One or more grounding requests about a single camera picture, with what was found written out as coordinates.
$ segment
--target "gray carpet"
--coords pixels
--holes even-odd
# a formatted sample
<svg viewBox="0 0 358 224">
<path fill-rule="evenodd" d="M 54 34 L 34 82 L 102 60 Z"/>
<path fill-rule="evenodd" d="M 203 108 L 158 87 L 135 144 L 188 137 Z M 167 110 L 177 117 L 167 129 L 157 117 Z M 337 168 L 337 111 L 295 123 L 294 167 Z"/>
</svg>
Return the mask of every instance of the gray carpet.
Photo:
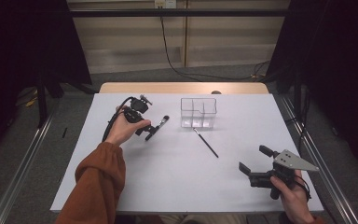
<svg viewBox="0 0 358 224">
<path fill-rule="evenodd" d="M 254 70 L 253 65 L 181 69 L 183 72 L 226 78 L 192 76 L 201 81 L 257 81 L 258 78 L 228 79 L 246 78 L 253 74 Z M 259 71 L 259 74 L 263 74 L 265 71 L 266 68 L 263 68 Z M 100 89 L 101 85 L 107 81 L 194 81 L 177 75 L 172 69 L 100 74 L 93 75 L 91 78 L 93 85 L 90 87 L 94 90 Z M 92 102 L 91 95 L 87 95 L 66 84 L 62 84 L 62 86 L 65 90 L 65 95 L 60 100 L 48 98 L 49 108 L 57 106 L 56 114 L 41 147 L 34 156 L 31 170 L 27 174 L 27 178 L 21 186 L 15 202 L 12 204 L 6 223 L 52 223 L 57 216 L 57 214 L 50 212 L 49 208 L 54 200 Z M 283 95 L 276 93 L 275 84 L 269 83 L 268 90 L 274 93 L 283 118 L 289 119 L 282 106 Z M 293 93 L 290 91 L 287 96 L 293 97 Z M 0 199 L 34 138 L 37 122 L 37 105 L 31 107 L 19 106 L 16 119 L 0 142 Z M 288 123 L 288 129 L 297 144 L 298 133 L 290 122 Z M 312 101 L 308 113 L 307 130 L 343 193 L 348 198 L 355 215 L 358 217 L 358 161 L 352 156 L 345 140 L 332 132 L 330 121 Z M 301 147 L 301 151 L 304 158 L 308 159 L 310 157 L 304 147 Z M 311 175 L 311 178 L 326 208 L 324 212 L 318 215 L 324 217 L 327 223 L 335 223 L 335 221 L 336 223 L 344 223 L 322 179 L 319 175 Z M 249 216 L 249 222 L 277 223 L 277 216 L 278 214 L 251 215 Z"/>
</svg>

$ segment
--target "hand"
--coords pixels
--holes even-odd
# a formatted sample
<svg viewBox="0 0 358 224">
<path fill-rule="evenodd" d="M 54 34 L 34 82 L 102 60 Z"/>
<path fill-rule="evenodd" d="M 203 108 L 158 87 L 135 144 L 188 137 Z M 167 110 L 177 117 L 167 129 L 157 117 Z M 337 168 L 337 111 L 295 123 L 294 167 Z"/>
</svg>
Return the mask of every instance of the hand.
<svg viewBox="0 0 358 224">
<path fill-rule="evenodd" d="M 124 114 L 120 113 L 113 123 L 105 142 L 112 143 L 119 147 L 121 144 L 129 140 L 136 130 L 143 128 L 150 123 L 151 121 L 149 119 L 143 119 L 137 123 L 129 123 L 124 117 Z"/>
<path fill-rule="evenodd" d="M 296 175 L 301 176 L 301 171 L 296 170 Z M 276 176 L 272 176 L 270 181 L 281 191 L 281 201 L 284 211 L 293 223 L 312 223 L 315 220 L 310 214 L 310 210 L 307 205 L 306 193 L 300 186 L 294 185 L 292 189 L 289 189 Z M 298 177 L 296 177 L 296 182 L 304 184 L 304 182 Z"/>
</svg>

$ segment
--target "person's left hand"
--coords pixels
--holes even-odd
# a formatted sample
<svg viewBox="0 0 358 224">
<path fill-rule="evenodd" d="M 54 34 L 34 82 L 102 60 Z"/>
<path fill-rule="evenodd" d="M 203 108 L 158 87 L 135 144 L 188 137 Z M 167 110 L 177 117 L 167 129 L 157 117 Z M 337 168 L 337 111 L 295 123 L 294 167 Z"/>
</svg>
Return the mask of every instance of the person's left hand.
<svg viewBox="0 0 358 224">
<path fill-rule="evenodd" d="M 112 143 L 118 147 L 129 140 L 136 130 L 141 129 L 151 123 L 149 119 L 143 119 L 137 123 L 129 123 L 124 114 L 123 110 L 119 111 L 120 114 L 113 123 L 109 134 L 107 135 L 105 142 Z"/>
</svg>

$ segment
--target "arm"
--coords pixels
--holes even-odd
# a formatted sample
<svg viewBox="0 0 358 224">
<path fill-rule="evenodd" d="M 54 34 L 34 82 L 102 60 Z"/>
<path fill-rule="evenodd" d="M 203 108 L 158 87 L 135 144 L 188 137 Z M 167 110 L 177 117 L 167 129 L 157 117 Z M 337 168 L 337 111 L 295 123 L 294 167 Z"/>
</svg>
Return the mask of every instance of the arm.
<svg viewBox="0 0 358 224">
<path fill-rule="evenodd" d="M 119 147 L 150 120 L 128 123 L 117 117 L 105 142 L 76 168 L 76 185 L 56 223 L 114 223 L 118 198 L 124 189 L 125 162 Z"/>
<path fill-rule="evenodd" d="M 301 176 L 301 171 L 296 170 L 296 175 Z M 281 201 L 287 217 L 295 224 L 324 224 L 320 217 L 314 217 L 307 205 L 307 196 L 304 190 L 294 185 L 291 189 L 277 177 L 272 176 L 271 183 L 281 191 Z M 296 178 L 298 183 L 303 184 L 300 178 Z"/>
</svg>

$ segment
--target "pen holder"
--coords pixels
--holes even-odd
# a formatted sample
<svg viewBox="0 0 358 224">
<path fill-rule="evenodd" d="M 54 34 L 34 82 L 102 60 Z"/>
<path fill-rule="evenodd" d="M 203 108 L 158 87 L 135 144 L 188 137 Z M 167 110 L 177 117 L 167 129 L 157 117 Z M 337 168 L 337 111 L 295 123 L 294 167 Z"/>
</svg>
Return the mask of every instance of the pen holder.
<svg viewBox="0 0 358 224">
<path fill-rule="evenodd" d="M 216 117 L 216 99 L 182 98 L 181 116 L 184 128 L 212 128 Z"/>
</svg>

